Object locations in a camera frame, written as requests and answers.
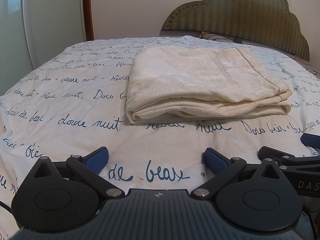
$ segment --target bed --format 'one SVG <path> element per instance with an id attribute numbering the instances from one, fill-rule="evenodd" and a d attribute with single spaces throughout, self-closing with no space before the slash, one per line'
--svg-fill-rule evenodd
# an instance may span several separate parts
<path id="1" fill-rule="evenodd" d="M 251 119 L 131 124 L 125 108 L 132 60 L 141 48 L 163 45 L 250 48 L 270 73 L 288 83 L 291 112 Z M 300 136 L 320 134 L 320 80 L 287 55 L 189 35 L 95 40 L 66 48 L 0 97 L 1 201 L 10 206 L 39 157 L 64 161 L 71 154 L 84 156 L 101 146 L 108 148 L 109 162 L 100 176 L 125 192 L 196 188 L 213 176 L 202 160 L 207 147 L 247 163 L 260 163 L 257 151 L 262 146 L 297 157 L 318 156 L 320 152 L 305 147 Z M 0 215 L 0 233 L 7 239 L 18 227 L 8 212 L 0 209 Z"/>

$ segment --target white wall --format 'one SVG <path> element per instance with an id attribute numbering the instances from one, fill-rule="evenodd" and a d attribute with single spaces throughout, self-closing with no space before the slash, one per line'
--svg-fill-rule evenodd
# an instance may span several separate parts
<path id="1" fill-rule="evenodd" d="M 21 0 L 0 0 L 0 96 L 30 71 Z"/>
<path id="2" fill-rule="evenodd" d="M 95 39 L 158 36 L 168 15 L 195 0 L 91 0 Z"/>
<path id="3" fill-rule="evenodd" d="M 320 70 L 320 0 L 291 0 L 291 12 L 300 22 L 310 49 L 310 64 Z"/>
<path id="4" fill-rule="evenodd" d="M 84 41 L 80 0 L 28 0 L 39 66 L 66 47 Z"/>
<path id="5" fill-rule="evenodd" d="M 168 15 L 195 0 L 91 0 L 95 39 L 158 36 Z M 310 63 L 320 70 L 320 0 L 291 0 L 308 41 Z"/>

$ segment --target tufted headboard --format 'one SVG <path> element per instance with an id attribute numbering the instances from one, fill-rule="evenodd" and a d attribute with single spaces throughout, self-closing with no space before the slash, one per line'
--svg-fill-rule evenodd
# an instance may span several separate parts
<path id="1" fill-rule="evenodd" d="M 202 0 L 185 3 L 162 30 L 205 31 L 266 44 L 309 60 L 309 46 L 287 0 Z"/>

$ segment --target cable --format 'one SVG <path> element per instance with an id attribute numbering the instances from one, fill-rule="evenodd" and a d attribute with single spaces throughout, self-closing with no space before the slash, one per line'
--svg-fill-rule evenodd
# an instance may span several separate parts
<path id="1" fill-rule="evenodd" d="M 210 35 L 208 38 L 206 38 L 206 40 L 207 39 L 209 39 L 210 37 L 212 37 L 212 36 L 221 36 L 221 37 L 225 37 L 225 36 L 223 36 L 223 35 L 220 35 L 220 34 L 212 34 L 212 35 Z M 233 41 L 233 39 L 230 39 L 230 38 L 227 38 L 227 37 L 225 37 L 225 39 L 223 39 L 223 38 L 216 38 L 216 39 L 213 39 L 213 40 L 211 40 L 211 41 L 215 41 L 215 40 L 225 40 L 225 39 L 228 39 L 228 40 L 231 40 L 231 41 Z"/>
<path id="2" fill-rule="evenodd" d="M 316 239 L 317 238 L 317 233 L 316 233 L 316 229 L 315 229 L 315 226 L 313 224 L 309 209 L 307 207 L 303 206 L 302 207 L 302 211 L 305 212 L 305 214 L 309 217 L 309 221 L 310 221 L 310 225 L 311 225 L 311 228 L 312 228 L 313 236 Z"/>
<path id="3" fill-rule="evenodd" d="M 6 204 L 4 204 L 2 201 L 0 201 L 0 206 L 2 206 L 5 210 L 7 210 L 8 212 L 10 212 L 12 214 L 11 208 L 8 207 Z"/>
<path id="4" fill-rule="evenodd" d="M 232 41 L 232 39 L 228 39 L 228 38 L 215 38 L 215 39 L 213 39 L 213 40 L 210 40 L 210 41 L 216 41 L 216 40 L 231 40 Z"/>

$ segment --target folded towel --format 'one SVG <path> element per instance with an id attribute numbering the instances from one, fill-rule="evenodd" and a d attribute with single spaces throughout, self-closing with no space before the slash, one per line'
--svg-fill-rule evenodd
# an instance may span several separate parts
<path id="1" fill-rule="evenodd" d="M 150 47 L 133 59 L 126 113 L 131 123 L 288 114 L 291 94 L 249 48 Z"/>

